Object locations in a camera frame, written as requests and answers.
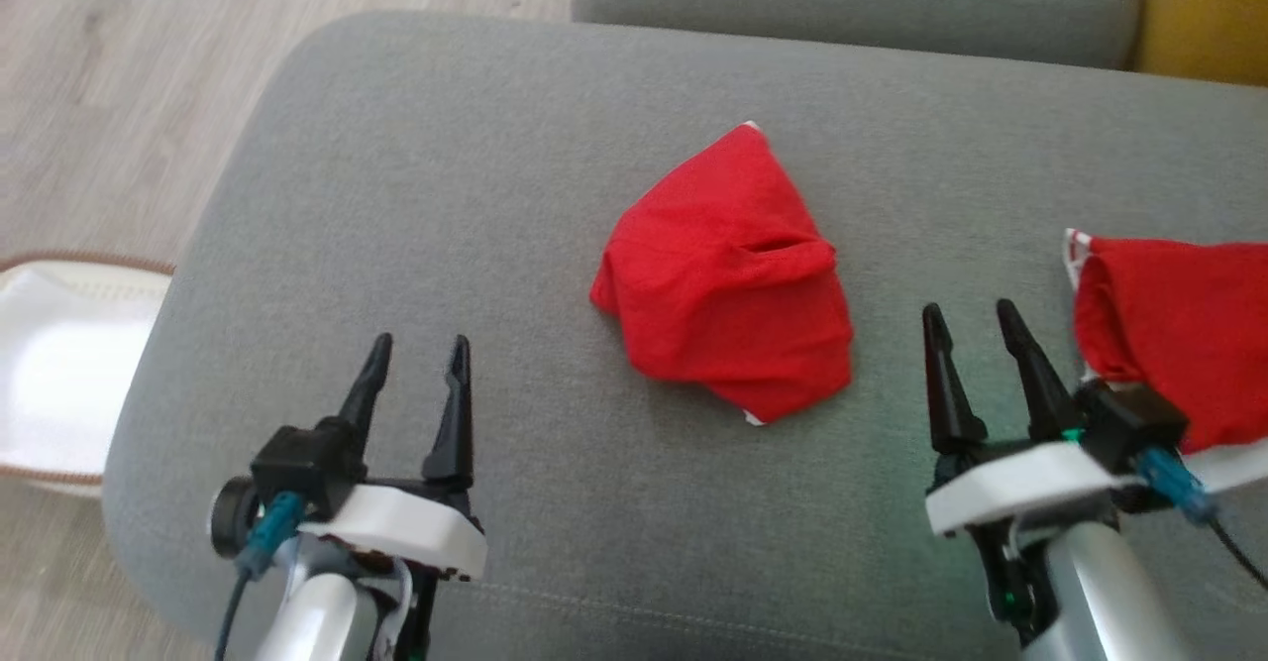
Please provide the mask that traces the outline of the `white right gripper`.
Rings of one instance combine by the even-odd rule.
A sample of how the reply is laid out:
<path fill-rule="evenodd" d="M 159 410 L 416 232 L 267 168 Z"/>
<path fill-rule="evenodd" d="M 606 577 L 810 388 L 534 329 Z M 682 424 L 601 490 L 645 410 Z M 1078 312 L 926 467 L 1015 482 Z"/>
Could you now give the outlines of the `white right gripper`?
<path fill-rule="evenodd" d="M 1137 473 L 1110 472 L 1077 442 L 1049 442 L 1082 429 L 1082 412 L 1014 301 L 997 299 L 995 313 L 1006 350 L 1017 365 L 1030 439 L 1047 443 L 1023 442 L 994 458 L 987 448 L 964 452 L 987 442 L 987 422 L 971 409 L 960 381 L 942 310 L 932 301 L 924 304 L 924 398 L 931 445 L 940 453 L 935 481 L 924 494 L 924 516 L 936 535 L 1142 485 Z"/>

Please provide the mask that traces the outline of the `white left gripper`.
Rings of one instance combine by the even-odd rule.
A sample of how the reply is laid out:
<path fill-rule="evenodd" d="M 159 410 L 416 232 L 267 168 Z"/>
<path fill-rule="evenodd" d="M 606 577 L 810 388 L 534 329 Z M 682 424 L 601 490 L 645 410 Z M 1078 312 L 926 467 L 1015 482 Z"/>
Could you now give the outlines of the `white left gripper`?
<path fill-rule="evenodd" d="M 380 332 L 361 365 L 339 416 L 358 436 L 368 436 L 372 417 L 388 377 L 393 350 L 391 332 Z M 458 335 L 450 350 L 448 402 L 421 474 L 430 486 L 465 494 L 473 483 L 473 384 L 470 340 Z M 295 584 L 337 570 L 340 552 L 368 551 L 416 563 L 459 579 L 481 580 L 489 546 L 476 521 L 431 499 L 398 487 L 361 483 L 332 516 L 306 516 L 297 527 Z"/>

